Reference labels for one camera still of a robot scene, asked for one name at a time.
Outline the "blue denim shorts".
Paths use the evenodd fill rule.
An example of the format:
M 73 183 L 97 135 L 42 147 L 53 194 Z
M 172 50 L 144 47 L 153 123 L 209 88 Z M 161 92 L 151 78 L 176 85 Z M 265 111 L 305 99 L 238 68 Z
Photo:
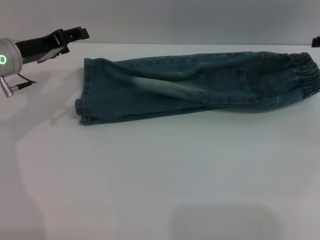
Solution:
M 81 125 L 110 124 L 219 109 L 267 112 L 319 92 L 320 69 L 306 52 L 86 58 L 75 110 Z

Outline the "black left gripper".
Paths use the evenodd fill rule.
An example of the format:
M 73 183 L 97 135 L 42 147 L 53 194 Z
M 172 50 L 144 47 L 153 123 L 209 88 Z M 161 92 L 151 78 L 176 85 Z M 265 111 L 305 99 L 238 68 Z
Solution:
M 23 62 L 37 62 L 52 49 L 62 48 L 60 55 L 70 52 L 69 42 L 89 39 L 86 28 L 75 27 L 68 30 L 58 29 L 44 37 L 15 42 Z

